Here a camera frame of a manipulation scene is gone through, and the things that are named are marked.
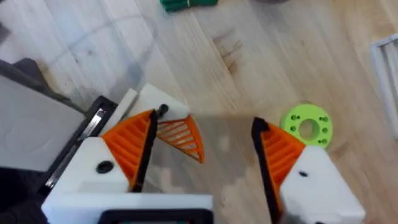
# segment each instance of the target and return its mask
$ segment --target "screw head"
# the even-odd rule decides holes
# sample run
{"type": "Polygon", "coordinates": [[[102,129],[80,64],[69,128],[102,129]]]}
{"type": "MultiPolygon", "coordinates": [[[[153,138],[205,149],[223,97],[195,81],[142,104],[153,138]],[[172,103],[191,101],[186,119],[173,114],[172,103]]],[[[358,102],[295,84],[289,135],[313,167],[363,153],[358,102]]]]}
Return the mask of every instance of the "screw head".
{"type": "Polygon", "coordinates": [[[113,162],[111,161],[102,161],[97,165],[96,171],[99,174],[106,174],[111,171],[114,167],[113,162]]]}

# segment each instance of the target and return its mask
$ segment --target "screw hole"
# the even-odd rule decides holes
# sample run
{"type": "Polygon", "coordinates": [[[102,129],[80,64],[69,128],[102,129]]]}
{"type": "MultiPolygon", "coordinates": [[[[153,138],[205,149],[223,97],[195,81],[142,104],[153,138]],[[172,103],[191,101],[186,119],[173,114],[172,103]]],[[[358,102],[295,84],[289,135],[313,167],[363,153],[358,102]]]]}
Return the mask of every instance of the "screw hole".
{"type": "Polygon", "coordinates": [[[113,162],[111,161],[102,161],[97,165],[96,171],[99,174],[106,174],[111,171],[114,167],[113,162]]]}
{"type": "Polygon", "coordinates": [[[300,174],[300,176],[302,176],[302,177],[308,177],[308,173],[306,173],[304,171],[299,171],[298,174],[300,174]]]}

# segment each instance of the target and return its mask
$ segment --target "gray surface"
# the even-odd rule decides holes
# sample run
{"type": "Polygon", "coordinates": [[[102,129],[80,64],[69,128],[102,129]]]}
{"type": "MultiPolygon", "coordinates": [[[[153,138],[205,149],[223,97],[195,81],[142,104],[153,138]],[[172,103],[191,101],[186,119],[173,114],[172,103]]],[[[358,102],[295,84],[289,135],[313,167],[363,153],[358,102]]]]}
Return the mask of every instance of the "gray surface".
{"type": "Polygon", "coordinates": [[[0,166],[46,171],[83,114],[0,75],[0,166]]]}

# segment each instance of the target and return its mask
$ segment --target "white plastic block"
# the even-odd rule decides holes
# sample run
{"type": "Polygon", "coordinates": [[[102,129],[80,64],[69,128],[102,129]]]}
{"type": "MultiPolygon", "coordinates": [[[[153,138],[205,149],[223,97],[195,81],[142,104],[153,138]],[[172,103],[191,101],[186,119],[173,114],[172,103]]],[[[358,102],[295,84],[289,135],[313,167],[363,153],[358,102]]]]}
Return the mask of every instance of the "white plastic block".
{"type": "Polygon", "coordinates": [[[69,165],[55,184],[52,194],[76,192],[127,192],[129,182],[102,138],[83,141],[69,165]],[[106,174],[96,171],[102,161],[111,161],[113,169],[106,174]]]}
{"type": "Polygon", "coordinates": [[[307,146],[280,188],[282,223],[360,224],[365,211],[324,149],[307,146]]]}
{"type": "Polygon", "coordinates": [[[143,111],[158,109],[161,104],[169,106],[169,111],[159,121],[171,121],[185,119],[190,110],[187,106],[178,102],[168,94],[159,90],[151,84],[146,84],[140,92],[136,103],[133,105],[129,116],[137,115],[143,111]]]}

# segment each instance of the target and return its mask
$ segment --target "white panel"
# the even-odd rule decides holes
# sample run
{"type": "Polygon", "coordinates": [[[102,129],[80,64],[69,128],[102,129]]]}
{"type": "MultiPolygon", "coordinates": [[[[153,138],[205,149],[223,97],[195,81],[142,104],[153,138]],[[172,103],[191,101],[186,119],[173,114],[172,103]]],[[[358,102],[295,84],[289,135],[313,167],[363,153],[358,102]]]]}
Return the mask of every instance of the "white panel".
{"type": "Polygon", "coordinates": [[[210,195],[62,194],[49,196],[42,210],[51,224],[97,224],[110,209],[204,208],[212,210],[210,195]]]}
{"type": "Polygon", "coordinates": [[[75,192],[126,192],[129,182],[102,138],[87,138],[83,141],[61,178],[51,191],[52,194],[75,192]],[[102,161],[114,163],[106,174],[96,171],[102,161]]]}
{"type": "Polygon", "coordinates": [[[284,180],[280,197],[285,217],[299,217],[303,223],[360,224],[365,216],[326,151],[318,146],[304,149],[284,180]]]}
{"type": "Polygon", "coordinates": [[[151,84],[146,84],[139,94],[137,102],[133,105],[129,116],[137,115],[143,111],[158,109],[161,104],[169,106],[169,111],[160,121],[185,119],[190,110],[168,94],[160,91],[151,84]]]}

